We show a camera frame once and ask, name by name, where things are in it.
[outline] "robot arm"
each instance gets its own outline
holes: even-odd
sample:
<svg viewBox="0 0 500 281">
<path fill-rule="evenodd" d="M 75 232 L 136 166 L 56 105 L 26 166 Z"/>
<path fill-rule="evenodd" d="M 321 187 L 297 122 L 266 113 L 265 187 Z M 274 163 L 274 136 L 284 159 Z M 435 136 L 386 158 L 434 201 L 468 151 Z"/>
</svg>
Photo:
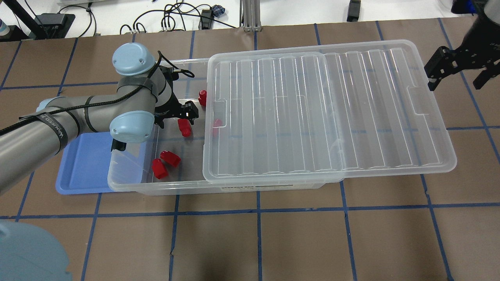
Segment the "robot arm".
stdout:
<svg viewBox="0 0 500 281">
<path fill-rule="evenodd" d="M 476 7 L 478 17 L 455 50 L 439 47 L 425 65 L 428 87 L 434 91 L 442 79 L 462 70 L 485 69 L 474 80 L 481 89 L 500 74 L 500 0 L 489 0 L 484 10 Z"/>
<path fill-rule="evenodd" d="M 165 118 L 193 123 L 198 109 L 192 101 L 180 104 L 172 86 L 179 73 L 194 75 L 159 66 L 161 58 L 156 62 L 141 44 L 122 45 L 112 60 L 122 75 L 116 94 L 44 100 L 37 112 L 1 130 L 0 195 L 82 133 L 110 132 L 119 142 L 142 143 Z"/>
</svg>

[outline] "blue tray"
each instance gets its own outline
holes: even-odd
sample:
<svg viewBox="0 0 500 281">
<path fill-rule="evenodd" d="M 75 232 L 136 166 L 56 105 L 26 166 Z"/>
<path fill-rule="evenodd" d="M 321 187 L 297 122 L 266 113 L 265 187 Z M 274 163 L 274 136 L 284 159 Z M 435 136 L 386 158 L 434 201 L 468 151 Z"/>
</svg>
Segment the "blue tray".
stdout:
<svg viewBox="0 0 500 281">
<path fill-rule="evenodd" d="M 109 132 L 83 133 L 64 149 L 55 189 L 60 194 L 113 192 L 108 186 L 113 138 Z"/>
</svg>

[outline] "tiled floor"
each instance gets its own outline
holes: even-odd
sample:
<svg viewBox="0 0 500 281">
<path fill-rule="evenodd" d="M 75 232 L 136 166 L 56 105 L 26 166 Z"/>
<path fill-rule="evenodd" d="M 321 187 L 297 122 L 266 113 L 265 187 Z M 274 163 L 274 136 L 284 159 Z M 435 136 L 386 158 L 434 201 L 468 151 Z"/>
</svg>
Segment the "tiled floor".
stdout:
<svg viewBox="0 0 500 281">
<path fill-rule="evenodd" d="M 265 26 L 0 44 L 0 127 L 55 97 L 114 91 L 111 54 L 141 42 L 171 59 L 408 39 L 427 61 L 473 17 Z M 56 156 L 0 197 L 0 219 L 42 227 L 74 280 L 496 281 L 500 276 L 500 79 L 435 91 L 458 165 L 443 174 L 350 178 L 320 189 L 181 196 L 60 195 Z"/>
</svg>

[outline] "red plastic piece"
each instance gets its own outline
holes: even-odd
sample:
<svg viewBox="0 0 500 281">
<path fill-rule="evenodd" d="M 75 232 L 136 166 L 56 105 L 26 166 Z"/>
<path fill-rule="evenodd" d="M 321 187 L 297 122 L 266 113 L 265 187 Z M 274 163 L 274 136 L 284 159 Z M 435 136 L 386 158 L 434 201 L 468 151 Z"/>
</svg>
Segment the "red plastic piece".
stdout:
<svg viewBox="0 0 500 281">
<path fill-rule="evenodd" d="M 167 168 L 165 167 L 165 165 L 163 165 L 162 160 L 159 158 L 156 158 L 155 160 L 153 160 L 151 167 L 153 168 L 154 176 L 158 180 L 161 180 L 169 175 Z"/>
<path fill-rule="evenodd" d="M 199 97 L 198 97 L 199 104 L 206 107 L 207 106 L 207 91 L 206 90 L 201 90 L 199 91 Z"/>
<path fill-rule="evenodd" d="M 213 121 L 212 135 L 214 138 L 217 138 L 219 136 L 219 127 L 221 127 L 221 126 L 222 126 L 222 120 L 215 119 Z"/>
<path fill-rule="evenodd" d="M 191 136 L 191 124 L 187 119 L 179 119 L 177 120 L 177 124 L 179 125 L 179 130 L 182 133 L 182 136 L 187 138 Z"/>
<path fill-rule="evenodd" d="M 159 157 L 165 161 L 167 164 L 170 164 L 177 168 L 179 166 L 179 163 L 181 162 L 181 158 L 177 156 L 175 153 L 170 152 L 170 151 L 162 151 L 159 155 Z"/>
</svg>

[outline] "black pole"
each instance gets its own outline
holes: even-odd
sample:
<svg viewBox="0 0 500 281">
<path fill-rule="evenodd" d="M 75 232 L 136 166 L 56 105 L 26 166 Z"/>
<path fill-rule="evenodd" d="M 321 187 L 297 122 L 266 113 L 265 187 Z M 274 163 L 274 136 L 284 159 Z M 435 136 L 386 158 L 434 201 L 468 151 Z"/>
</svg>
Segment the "black pole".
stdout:
<svg viewBox="0 0 500 281">
<path fill-rule="evenodd" d="M 17 0 L 3 0 L 5 5 L 16 15 L 36 36 L 35 39 L 47 39 L 47 34 Z"/>
</svg>

